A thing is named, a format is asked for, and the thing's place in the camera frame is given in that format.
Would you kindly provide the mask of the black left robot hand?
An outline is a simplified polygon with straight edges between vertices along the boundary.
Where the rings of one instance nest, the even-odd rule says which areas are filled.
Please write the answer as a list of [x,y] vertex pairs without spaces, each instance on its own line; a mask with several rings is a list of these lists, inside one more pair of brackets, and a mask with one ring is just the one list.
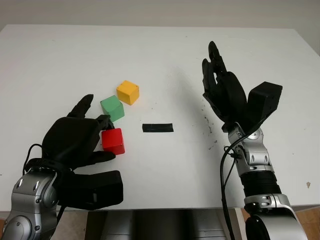
[[42,141],[42,157],[74,170],[113,160],[111,151],[95,151],[100,132],[114,129],[111,116],[86,118],[94,95],[85,95],[67,114],[54,122]]

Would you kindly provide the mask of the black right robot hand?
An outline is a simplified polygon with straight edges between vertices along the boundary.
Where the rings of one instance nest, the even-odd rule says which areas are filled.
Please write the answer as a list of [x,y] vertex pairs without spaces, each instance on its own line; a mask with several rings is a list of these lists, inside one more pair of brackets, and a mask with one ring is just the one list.
[[214,41],[208,45],[208,54],[209,60],[202,61],[203,97],[224,122],[222,131],[227,133],[240,123],[247,97],[236,75],[227,70]]

